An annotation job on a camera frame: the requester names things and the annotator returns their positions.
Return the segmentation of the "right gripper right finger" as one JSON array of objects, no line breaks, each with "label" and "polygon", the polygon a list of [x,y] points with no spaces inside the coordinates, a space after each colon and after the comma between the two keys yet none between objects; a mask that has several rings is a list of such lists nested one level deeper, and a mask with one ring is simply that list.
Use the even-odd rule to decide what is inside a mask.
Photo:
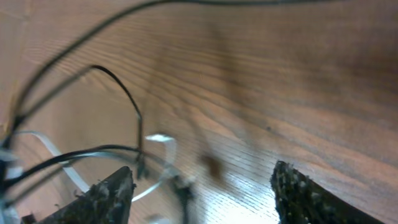
[{"label": "right gripper right finger", "polygon": [[382,224],[284,161],[276,162],[270,183],[281,224]]}]

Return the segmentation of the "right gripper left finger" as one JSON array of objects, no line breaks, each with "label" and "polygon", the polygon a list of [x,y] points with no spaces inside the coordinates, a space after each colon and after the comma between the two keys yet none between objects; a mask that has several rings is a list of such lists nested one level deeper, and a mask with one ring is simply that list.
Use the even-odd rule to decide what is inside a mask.
[{"label": "right gripper left finger", "polygon": [[127,224],[135,188],[132,170],[124,166],[40,223]]}]

